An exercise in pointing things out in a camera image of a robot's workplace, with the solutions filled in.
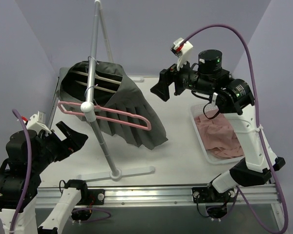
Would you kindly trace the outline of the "pink pleated skirt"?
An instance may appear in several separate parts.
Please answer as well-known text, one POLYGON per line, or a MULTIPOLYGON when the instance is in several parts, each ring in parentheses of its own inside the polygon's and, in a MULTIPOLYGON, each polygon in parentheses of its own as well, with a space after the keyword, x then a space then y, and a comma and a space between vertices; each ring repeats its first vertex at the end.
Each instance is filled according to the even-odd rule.
POLYGON ((233 127, 223 114, 214 119, 199 115, 195 124, 206 150, 217 158, 236 158, 244 156, 241 144, 233 127))

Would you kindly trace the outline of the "wooden multi-bar hanger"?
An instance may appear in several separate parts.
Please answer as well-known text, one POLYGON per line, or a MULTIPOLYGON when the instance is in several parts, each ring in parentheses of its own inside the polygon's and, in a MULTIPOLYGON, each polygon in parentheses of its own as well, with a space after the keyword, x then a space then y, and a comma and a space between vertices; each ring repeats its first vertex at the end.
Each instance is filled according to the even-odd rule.
MULTIPOLYGON (((88 76, 88 73, 84 73, 84 72, 80 72, 80 71, 73 71, 72 73, 78 74, 78 75, 81 75, 81 76, 85 76, 85 77, 88 76)), ((112 79, 109 79, 109 78, 104 78, 104 77, 101 77, 101 76, 98 76, 98 75, 95 75, 95 79, 105 81, 105 82, 108 82, 108 83, 112 83, 112 84, 116 84, 116 85, 121 85, 120 81, 112 80, 112 79)), ((85 82, 81 82, 81 81, 76 81, 76 82, 78 84, 82 85, 82 86, 87 87, 87 83, 85 83, 85 82)), ((97 90, 101 90, 101 91, 105 91, 105 92, 109 92, 109 93, 116 93, 116 91, 110 90, 110 89, 107 89, 107 88, 104 88, 104 87, 100 87, 100 86, 98 86, 98 84, 95 84, 94 88, 97 89, 97 90)))

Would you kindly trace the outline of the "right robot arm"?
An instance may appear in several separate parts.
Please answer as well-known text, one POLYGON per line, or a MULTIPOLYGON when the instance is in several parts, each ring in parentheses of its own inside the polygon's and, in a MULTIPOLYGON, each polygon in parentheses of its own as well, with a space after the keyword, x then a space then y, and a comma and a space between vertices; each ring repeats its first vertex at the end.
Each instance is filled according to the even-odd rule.
POLYGON ((169 86, 173 83, 176 96, 188 89, 218 108, 229 121, 244 152, 244 158, 225 173, 217 176, 207 189, 212 201, 219 201, 229 189, 265 184, 275 171, 285 165, 285 159, 277 157, 266 137, 256 124, 255 98, 249 85, 242 79, 234 79, 222 68, 222 52, 209 49, 200 52, 198 63, 186 63, 182 68, 173 64, 163 69, 159 81, 151 92, 168 101, 169 86))

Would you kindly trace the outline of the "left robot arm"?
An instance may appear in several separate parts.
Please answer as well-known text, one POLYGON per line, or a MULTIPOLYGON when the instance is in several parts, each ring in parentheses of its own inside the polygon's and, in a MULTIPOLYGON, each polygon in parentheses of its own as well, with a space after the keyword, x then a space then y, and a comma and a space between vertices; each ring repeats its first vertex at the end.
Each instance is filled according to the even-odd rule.
POLYGON ((0 167, 0 220, 6 234, 60 234, 78 204, 88 201, 84 180, 71 179, 47 219, 36 224, 36 201, 40 174, 53 162, 60 162, 79 151, 88 136, 60 121, 56 125, 64 134, 60 140, 54 132, 28 130, 11 135, 6 144, 8 158, 0 167))

